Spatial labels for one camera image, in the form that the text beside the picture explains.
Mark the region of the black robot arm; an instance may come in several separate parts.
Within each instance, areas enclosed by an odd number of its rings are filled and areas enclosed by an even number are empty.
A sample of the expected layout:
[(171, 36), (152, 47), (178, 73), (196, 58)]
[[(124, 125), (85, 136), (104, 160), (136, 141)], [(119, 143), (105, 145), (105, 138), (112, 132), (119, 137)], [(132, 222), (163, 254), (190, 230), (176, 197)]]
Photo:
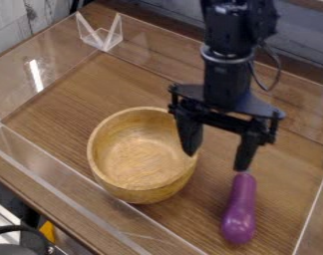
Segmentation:
[(170, 104), (182, 151), (195, 154), (202, 129), (220, 128), (239, 135), (232, 169), (248, 168), (256, 148), (275, 141), (285, 112), (263, 102), (250, 85), (259, 80), (254, 51), (266, 50), (275, 34), (278, 13), (273, 0), (199, 0), (204, 25), (199, 54), (203, 83), (168, 87)]

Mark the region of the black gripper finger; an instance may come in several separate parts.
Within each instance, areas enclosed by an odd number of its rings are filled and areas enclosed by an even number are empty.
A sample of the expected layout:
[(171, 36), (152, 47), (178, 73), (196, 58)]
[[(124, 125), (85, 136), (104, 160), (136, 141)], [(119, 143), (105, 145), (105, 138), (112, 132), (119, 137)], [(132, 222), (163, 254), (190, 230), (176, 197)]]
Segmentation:
[(259, 146), (259, 133), (248, 130), (240, 135), (239, 145), (235, 151), (232, 169), (246, 171)]
[(192, 156), (202, 143), (202, 123), (182, 113), (176, 113), (174, 119), (180, 148), (188, 156)]

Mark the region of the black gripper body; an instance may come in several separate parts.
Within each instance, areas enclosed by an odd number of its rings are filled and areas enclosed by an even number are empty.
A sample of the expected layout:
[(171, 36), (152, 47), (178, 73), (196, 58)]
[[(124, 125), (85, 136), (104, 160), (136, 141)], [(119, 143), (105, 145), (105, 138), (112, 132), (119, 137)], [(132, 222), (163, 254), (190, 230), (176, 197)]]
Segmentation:
[(198, 85), (172, 84), (168, 86), (170, 103), (167, 111), (182, 113), (202, 125), (242, 135), (248, 130), (259, 133), (259, 145), (274, 143), (278, 123), (285, 112), (262, 101), (251, 91), (230, 107), (208, 104), (203, 100)]

